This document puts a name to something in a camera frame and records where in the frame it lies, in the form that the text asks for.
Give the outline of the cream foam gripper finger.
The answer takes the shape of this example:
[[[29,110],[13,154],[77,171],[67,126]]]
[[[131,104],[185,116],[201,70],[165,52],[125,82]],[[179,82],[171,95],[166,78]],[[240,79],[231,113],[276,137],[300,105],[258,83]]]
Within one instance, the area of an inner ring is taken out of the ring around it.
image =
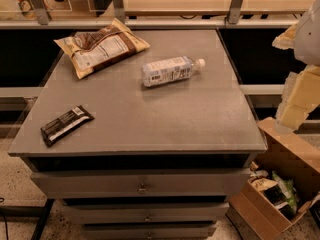
[[[291,25],[287,30],[273,40],[272,46],[282,50],[294,49],[296,32],[297,24]]]
[[[300,73],[290,72],[276,112],[276,131],[288,134],[297,130],[319,105],[320,67],[307,65]]]

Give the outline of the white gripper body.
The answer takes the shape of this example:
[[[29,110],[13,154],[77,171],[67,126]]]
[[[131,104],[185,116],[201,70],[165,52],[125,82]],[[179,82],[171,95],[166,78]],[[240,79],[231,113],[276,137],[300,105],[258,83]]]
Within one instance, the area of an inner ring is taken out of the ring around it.
[[[320,0],[315,0],[298,22],[294,56],[309,65],[320,65]]]

